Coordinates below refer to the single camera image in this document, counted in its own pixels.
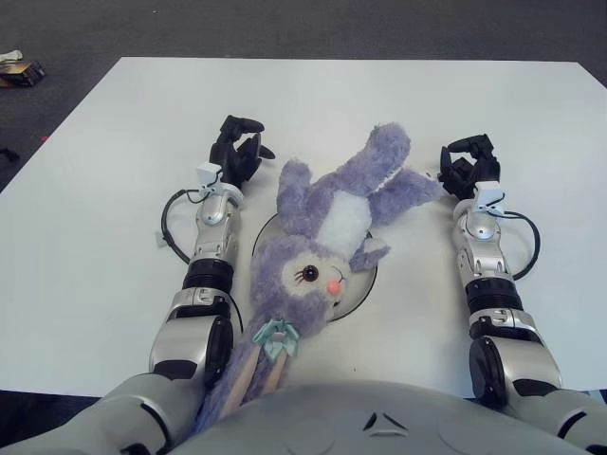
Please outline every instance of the purple stuffed bunny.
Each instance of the purple stuffed bunny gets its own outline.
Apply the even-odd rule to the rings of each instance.
[[[274,391],[301,337],[333,317],[353,272],[388,253],[370,227],[434,199],[436,182],[402,167],[410,140],[395,123],[378,126],[366,146],[336,171],[310,184],[311,172],[290,160],[277,206],[287,236],[261,245],[251,264],[254,315],[223,377],[205,400],[195,431]]]

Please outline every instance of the white fur patch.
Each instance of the white fur patch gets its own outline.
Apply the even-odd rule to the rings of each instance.
[[[336,191],[316,241],[349,259],[364,240],[371,221],[366,198]]]
[[[314,265],[319,271],[318,278],[313,282],[303,280],[301,273],[307,265]],[[350,278],[350,266],[341,258],[319,258],[311,251],[304,251],[295,258],[287,261],[281,272],[281,282],[286,291],[296,297],[305,297],[312,291],[320,291],[326,299],[326,319],[333,317],[333,304],[341,301]],[[340,282],[341,292],[337,296],[329,294],[327,285],[329,282]]]

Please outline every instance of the gray carpet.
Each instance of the gray carpet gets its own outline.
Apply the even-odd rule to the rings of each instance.
[[[0,89],[0,148],[22,157],[0,156],[0,191],[120,56],[572,61],[607,85],[607,2],[0,0],[0,53],[14,48],[48,77]],[[0,394],[18,415],[9,428],[0,419],[0,436],[14,422],[22,436],[59,425],[90,402]]]

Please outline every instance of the green bow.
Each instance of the green bow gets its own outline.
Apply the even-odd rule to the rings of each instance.
[[[253,342],[264,348],[267,358],[274,363],[284,349],[293,357],[297,355],[300,335],[284,320],[270,319],[253,337]]]

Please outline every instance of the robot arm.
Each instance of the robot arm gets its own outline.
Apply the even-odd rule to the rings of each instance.
[[[198,236],[182,289],[156,336],[150,372],[127,379],[66,425],[5,447],[3,455],[163,454],[188,438],[206,390],[230,357],[239,189],[259,167],[260,156],[274,156],[261,146],[263,129],[254,120],[229,116],[212,146],[211,162],[198,168],[203,197],[196,214]],[[255,136],[236,152],[233,144],[245,133]]]
[[[454,144],[443,149],[439,179],[447,191],[462,199],[453,213],[453,240],[470,310],[469,367],[474,394],[490,408],[581,448],[604,453],[607,407],[584,393],[561,389],[559,367],[517,293],[514,281],[522,274],[512,273],[500,248],[499,220],[507,216],[499,206],[504,193],[498,181],[499,163],[491,155],[493,147],[487,136]],[[445,158],[448,153],[469,150],[476,151],[474,166],[459,160],[451,164]]]

